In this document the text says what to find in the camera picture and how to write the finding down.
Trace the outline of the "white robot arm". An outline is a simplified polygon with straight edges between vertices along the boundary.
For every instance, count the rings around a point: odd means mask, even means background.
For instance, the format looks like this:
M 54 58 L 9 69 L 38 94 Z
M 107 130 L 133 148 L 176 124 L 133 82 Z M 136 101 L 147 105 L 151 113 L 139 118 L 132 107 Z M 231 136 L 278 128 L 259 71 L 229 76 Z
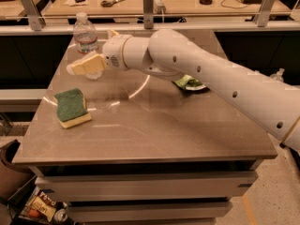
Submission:
M 71 75 L 106 66 L 166 80 L 184 75 L 202 82 L 291 149 L 300 151 L 300 89 L 237 65 L 198 47 L 173 30 L 151 37 L 115 35 L 102 47 L 67 66 Z

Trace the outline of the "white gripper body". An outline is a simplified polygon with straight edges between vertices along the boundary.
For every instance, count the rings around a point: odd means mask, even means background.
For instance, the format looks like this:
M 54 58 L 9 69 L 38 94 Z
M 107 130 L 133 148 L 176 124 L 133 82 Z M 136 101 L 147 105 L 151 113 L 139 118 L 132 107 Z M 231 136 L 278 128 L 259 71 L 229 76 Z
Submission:
M 123 50 L 131 35 L 117 35 L 109 38 L 102 46 L 102 53 L 106 63 L 120 70 L 128 70 L 126 66 Z

